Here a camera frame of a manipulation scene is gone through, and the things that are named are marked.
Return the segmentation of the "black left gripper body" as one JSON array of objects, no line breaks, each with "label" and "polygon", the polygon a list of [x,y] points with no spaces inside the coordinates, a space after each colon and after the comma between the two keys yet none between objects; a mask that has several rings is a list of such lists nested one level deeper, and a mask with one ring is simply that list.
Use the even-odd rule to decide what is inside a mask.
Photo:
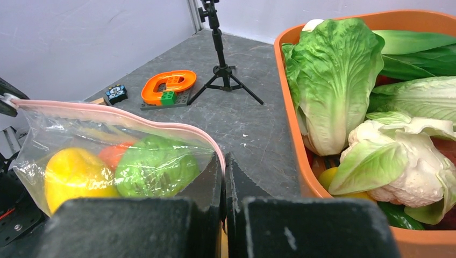
[{"label": "black left gripper body", "polygon": [[16,130],[12,127],[1,132],[12,152],[9,157],[1,154],[1,248],[34,228],[43,217],[43,213],[11,168],[21,149],[15,133]]}]

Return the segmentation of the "green bumpy custard apple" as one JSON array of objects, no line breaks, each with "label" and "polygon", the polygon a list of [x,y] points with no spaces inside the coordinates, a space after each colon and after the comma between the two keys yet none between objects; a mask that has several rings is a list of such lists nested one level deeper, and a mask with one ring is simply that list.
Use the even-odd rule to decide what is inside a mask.
[{"label": "green bumpy custard apple", "polygon": [[124,197],[169,197],[199,174],[187,144],[149,135],[124,152],[115,171],[115,185]]}]

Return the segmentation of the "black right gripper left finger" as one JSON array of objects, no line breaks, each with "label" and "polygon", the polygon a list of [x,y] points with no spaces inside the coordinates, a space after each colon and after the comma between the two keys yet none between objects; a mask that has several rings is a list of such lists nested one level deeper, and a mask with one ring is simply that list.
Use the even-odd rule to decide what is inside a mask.
[{"label": "black right gripper left finger", "polygon": [[175,197],[78,198],[45,226],[36,257],[220,257],[222,170],[214,154]]}]

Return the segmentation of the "yellow toy lemon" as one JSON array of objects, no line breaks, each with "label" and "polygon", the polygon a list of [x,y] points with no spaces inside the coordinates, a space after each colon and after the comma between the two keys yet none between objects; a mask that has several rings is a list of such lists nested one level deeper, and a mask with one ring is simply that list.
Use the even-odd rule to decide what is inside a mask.
[{"label": "yellow toy lemon", "polygon": [[45,169],[44,193],[50,214],[67,200],[79,197],[119,197],[109,166],[83,148],[55,153]]}]

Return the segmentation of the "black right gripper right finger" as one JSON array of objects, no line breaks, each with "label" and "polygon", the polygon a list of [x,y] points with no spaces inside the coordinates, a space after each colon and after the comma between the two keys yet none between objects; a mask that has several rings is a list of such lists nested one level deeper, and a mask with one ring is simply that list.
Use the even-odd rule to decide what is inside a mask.
[{"label": "black right gripper right finger", "polygon": [[229,257],[400,257],[387,219],[358,198],[273,198],[225,157]]}]

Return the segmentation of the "small orange toy pumpkin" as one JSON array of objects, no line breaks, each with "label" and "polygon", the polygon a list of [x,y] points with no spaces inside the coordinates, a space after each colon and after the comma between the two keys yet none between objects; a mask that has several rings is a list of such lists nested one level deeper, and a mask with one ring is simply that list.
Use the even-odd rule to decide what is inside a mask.
[{"label": "small orange toy pumpkin", "polygon": [[125,151],[133,146],[133,142],[123,142],[118,145],[105,147],[98,153],[98,157],[105,162],[112,170],[116,170]]}]

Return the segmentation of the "clear zip top bag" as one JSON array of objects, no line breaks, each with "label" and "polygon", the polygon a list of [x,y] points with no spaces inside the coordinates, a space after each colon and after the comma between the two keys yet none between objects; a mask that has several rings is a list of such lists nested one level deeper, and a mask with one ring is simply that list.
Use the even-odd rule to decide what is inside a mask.
[{"label": "clear zip top bag", "polygon": [[224,155],[203,130],[151,121],[112,106],[1,94],[29,131],[13,171],[45,214],[80,197],[172,197]]}]

